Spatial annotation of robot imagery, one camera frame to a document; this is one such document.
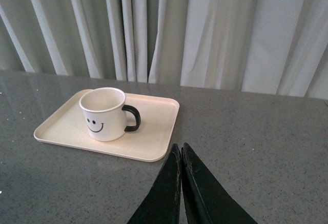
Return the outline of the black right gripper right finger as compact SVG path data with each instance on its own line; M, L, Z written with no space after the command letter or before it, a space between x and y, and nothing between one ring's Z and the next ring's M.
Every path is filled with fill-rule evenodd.
M188 143L181 148L188 223L256 223L229 195Z

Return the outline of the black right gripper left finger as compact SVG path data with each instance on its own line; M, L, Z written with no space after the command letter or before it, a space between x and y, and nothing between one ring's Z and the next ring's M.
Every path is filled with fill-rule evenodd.
M179 223L182 163L173 144L149 193L128 223Z

